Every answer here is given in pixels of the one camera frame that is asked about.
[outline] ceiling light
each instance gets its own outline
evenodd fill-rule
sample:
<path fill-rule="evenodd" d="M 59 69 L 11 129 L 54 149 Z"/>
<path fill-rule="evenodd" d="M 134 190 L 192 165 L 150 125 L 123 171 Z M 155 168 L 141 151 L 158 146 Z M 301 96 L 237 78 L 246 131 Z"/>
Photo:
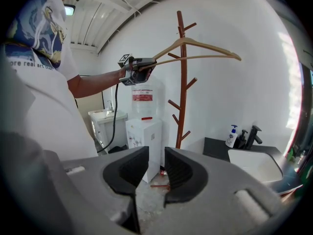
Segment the ceiling light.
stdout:
<path fill-rule="evenodd" d="M 73 16 L 75 11 L 75 6 L 70 4 L 64 4 L 65 7 L 65 13 L 67 16 Z"/>

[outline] floor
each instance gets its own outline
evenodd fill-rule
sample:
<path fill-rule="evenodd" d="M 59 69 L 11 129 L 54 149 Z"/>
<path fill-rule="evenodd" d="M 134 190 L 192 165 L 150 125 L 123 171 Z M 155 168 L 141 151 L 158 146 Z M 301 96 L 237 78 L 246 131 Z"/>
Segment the floor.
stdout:
<path fill-rule="evenodd" d="M 166 185 L 168 176 L 161 176 L 159 173 L 150 183 L 141 180 L 136 189 L 137 214 L 141 234 L 144 234 L 150 224 L 156 220 L 164 210 L 164 195 L 168 190 L 164 187 L 152 188 L 150 185 Z"/>

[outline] soap dispenser bottle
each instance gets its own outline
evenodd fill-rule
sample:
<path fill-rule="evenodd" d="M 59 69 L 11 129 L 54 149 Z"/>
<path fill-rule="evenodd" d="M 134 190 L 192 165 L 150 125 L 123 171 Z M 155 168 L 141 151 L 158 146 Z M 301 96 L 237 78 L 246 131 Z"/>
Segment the soap dispenser bottle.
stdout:
<path fill-rule="evenodd" d="M 245 133 L 248 133 L 248 131 L 242 130 L 241 135 L 235 141 L 234 148 L 236 148 L 236 149 L 243 149 L 244 148 L 244 146 L 246 144 Z"/>
<path fill-rule="evenodd" d="M 237 127 L 237 125 L 232 125 L 232 126 L 234 126 L 234 128 L 231 130 L 231 132 L 229 132 L 229 134 L 228 134 L 228 136 L 227 136 L 227 139 L 226 139 L 226 142 L 225 142 L 225 144 L 228 146 L 228 147 L 230 147 L 230 148 L 232 148 L 233 146 L 234 146 L 234 143 L 235 143 L 235 141 L 236 141 L 236 138 L 237 138 L 237 136 L 238 136 L 238 134 L 236 133 L 236 127 Z"/>

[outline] black rubber pad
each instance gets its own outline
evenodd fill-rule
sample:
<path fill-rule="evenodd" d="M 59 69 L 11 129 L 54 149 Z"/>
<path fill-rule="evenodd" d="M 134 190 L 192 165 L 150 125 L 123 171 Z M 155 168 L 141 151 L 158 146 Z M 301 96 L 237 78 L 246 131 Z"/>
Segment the black rubber pad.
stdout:
<path fill-rule="evenodd" d="M 130 195 L 135 191 L 148 169 L 149 147 L 140 150 L 109 164 L 103 170 L 103 179 L 118 194 Z"/>
<path fill-rule="evenodd" d="M 164 206 L 190 201 L 202 191 L 208 181 L 207 171 L 201 164 L 170 147 L 165 147 L 165 169 L 171 191 L 165 195 Z"/>

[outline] black cable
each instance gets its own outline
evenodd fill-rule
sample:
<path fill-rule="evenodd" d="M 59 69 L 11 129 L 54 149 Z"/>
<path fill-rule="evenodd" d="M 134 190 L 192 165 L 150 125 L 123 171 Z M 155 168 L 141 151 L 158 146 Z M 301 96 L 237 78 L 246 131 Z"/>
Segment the black cable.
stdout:
<path fill-rule="evenodd" d="M 113 142 L 114 140 L 114 136 L 115 136 L 115 119 L 116 119 L 116 112 L 117 112 L 117 89 L 118 89 L 118 84 L 116 85 L 115 88 L 115 112 L 114 112 L 114 118 L 113 118 L 113 134 L 112 134 L 112 139 L 111 141 L 108 143 L 108 145 L 104 148 L 102 148 L 101 150 L 97 151 L 97 153 L 105 150 L 106 148 L 109 147 L 109 145 Z"/>

